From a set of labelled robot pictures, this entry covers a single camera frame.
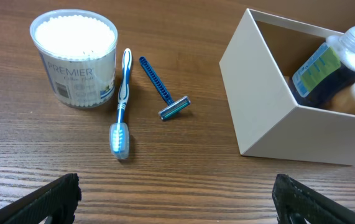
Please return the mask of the clear cotton swab tub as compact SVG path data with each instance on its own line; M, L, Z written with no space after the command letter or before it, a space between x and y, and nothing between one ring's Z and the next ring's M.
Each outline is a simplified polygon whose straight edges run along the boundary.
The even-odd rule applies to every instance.
M112 97L118 30L108 18L82 9L57 9L35 18L30 36L63 104L93 108Z

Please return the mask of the dark mouthwash spray bottle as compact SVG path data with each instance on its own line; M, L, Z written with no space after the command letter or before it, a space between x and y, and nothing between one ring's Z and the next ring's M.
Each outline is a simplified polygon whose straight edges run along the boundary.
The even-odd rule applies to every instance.
M300 105L323 106L355 82L355 26L330 35L293 74L288 86Z

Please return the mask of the blue white toothbrush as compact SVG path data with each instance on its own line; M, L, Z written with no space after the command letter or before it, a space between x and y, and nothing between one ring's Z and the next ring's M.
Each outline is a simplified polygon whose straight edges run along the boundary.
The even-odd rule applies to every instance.
M126 48L122 56L122 82L118 92L117 122L112 124L109 129L110 150L118 160L129 157L130 135L127 124L124 122L124 112L129 99L131 66L132 52Z

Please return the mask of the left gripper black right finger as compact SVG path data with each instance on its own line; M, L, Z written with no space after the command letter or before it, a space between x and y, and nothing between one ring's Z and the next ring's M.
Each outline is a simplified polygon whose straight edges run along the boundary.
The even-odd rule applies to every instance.
M303 185L277 174L272 199L279 224L355 224L355 212Z

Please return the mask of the beige open cardboard box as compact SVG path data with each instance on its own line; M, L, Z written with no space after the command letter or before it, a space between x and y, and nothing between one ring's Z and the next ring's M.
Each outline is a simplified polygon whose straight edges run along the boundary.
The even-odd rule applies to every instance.
M355 165L355 115L299 105L286 82L330 35L246 9L219 63L243 156Z

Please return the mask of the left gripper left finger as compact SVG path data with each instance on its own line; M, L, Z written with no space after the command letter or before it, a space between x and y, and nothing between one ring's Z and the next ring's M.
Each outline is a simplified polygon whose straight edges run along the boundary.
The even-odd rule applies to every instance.
M72 224L81 201L79 177L65 174L53 182L0 209L0 224Z

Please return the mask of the blue disposable razor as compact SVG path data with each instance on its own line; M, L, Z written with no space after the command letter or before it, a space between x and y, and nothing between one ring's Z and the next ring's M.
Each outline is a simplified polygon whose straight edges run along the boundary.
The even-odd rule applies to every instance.
M155 86L155 89L158 91L159 95L167 104L166 108L159 111L159 116L161 120L165 121L173 118L182 109L186 108L191 104L191 101L188 96L184 96L179 100L174 101L170 92L167 90L159 76L156 74L149 61L144 56L141 56L139 58L139 62L141 67Z

